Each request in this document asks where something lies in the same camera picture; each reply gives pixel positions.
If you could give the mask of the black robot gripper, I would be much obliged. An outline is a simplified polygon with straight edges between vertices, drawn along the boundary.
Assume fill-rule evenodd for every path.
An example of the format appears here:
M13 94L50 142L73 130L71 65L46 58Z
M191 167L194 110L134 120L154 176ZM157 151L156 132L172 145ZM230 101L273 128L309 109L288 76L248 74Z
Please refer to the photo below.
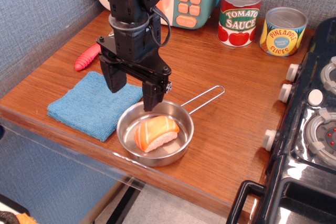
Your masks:
M100 37L100 66L109 90L117 93L127 83L127 74L143 82L144 111L151 112L163 101L172 84L171 68L159 55L159 48L170 39L168 32L161 42L162 13L146 14L139 22L123 22L109 15L113 35Z

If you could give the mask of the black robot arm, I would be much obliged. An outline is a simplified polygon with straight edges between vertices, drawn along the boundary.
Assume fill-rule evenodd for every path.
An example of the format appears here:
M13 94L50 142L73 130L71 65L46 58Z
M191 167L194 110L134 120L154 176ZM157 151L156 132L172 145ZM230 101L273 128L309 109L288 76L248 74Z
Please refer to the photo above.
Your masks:
M100 37L100 66L108 88L116 93L131 75L142 81L145 111L152 111L171 89L171 68L159 55L161 20L167 17L158 9L160 0L108 0L109 23L113 37Z

